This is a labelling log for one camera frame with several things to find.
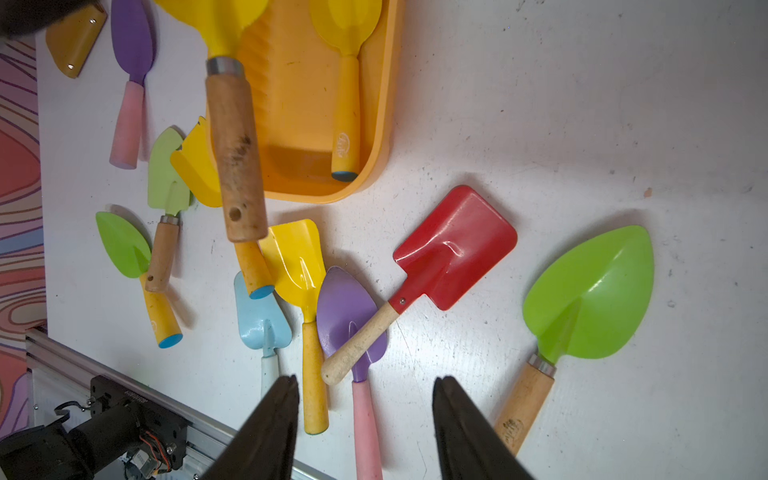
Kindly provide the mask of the red shovel wooden handle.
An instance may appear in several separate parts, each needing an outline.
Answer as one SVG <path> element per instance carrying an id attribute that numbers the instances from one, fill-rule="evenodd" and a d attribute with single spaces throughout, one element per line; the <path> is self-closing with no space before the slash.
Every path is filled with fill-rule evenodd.
<path id="1" fill-rule="evenodd" d="M 450 309 L 516 246 L 515 228 L 475 189 L 453 188 L 394 251 L 406 273 L 396 293 L 322 365 L 338 384 L 388 327 L 422 296 Z"/>

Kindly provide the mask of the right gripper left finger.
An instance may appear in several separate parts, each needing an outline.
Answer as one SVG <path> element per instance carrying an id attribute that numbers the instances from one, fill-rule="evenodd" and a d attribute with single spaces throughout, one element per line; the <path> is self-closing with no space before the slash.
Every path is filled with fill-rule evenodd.
<path id="1" fill-rule="evenodd" d="M 299 400 L 296 377 L 279 377 L 203 477 L 289 479 L 297 438 Z"/>

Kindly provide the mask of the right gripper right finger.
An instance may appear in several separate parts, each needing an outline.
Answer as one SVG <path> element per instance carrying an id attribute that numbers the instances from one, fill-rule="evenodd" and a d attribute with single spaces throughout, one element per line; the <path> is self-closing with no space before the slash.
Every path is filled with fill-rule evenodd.
<path id="1" fill-rule="evenodd" d="M 434 382 L 432 411 L 444 479 L 529 479 L 475 403 L 452 376 Z"/>

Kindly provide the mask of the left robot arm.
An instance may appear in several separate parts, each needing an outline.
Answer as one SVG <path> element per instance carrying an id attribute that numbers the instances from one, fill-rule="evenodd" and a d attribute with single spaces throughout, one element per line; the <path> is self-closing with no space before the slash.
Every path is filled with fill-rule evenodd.
<path id="1" fill-rule="evenodd" d="M 47 426 L 18 431 L 1 441 L 3 479 L 93 479 L 139 443 L 140 414 L 131 403 L 105 410 L 67 430 L 70 409 L 58 405 Z"/>

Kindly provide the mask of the yellow storage box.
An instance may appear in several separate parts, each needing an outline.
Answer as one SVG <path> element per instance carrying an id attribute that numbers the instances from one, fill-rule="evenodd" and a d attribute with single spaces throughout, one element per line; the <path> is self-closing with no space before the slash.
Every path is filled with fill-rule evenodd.
<path id="1" fill-rule="evenodd" d="M 370 187 L 390 157 L 405 4 L 386 1 L 360 51 L 361 171 L 331 176 L 340 55 L 315 31 L 307 1 L 272 1 L 237 53 L 251 85 L 265 194 L 328 204 Z"/>

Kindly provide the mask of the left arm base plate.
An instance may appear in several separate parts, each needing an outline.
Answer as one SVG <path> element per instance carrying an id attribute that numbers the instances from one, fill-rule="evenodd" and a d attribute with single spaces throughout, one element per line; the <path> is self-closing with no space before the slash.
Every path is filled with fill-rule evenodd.
<path id="1" fill-rule="evenodd" d="M 179 470 L 186 456 L 188 421 L 137 390 L 103 375 L 90 382 L 91 419 L 80 429 L 96 471 L 140 449 L 165 471 Z"/>

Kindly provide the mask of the yellow shovel wooden handle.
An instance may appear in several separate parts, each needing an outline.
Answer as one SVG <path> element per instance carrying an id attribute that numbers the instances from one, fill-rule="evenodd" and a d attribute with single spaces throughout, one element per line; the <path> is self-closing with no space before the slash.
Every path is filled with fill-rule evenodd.
<path id="1" fill-rule="evenodd" d="M 226 233 L 233 243 L 268 233 L 252 90 L 236 54 L 243 32 L 266 1 L 160 1 L 174 19 L 195 29 L 208 49 L 205 89 L 211 148 L 217 163 Z"/>

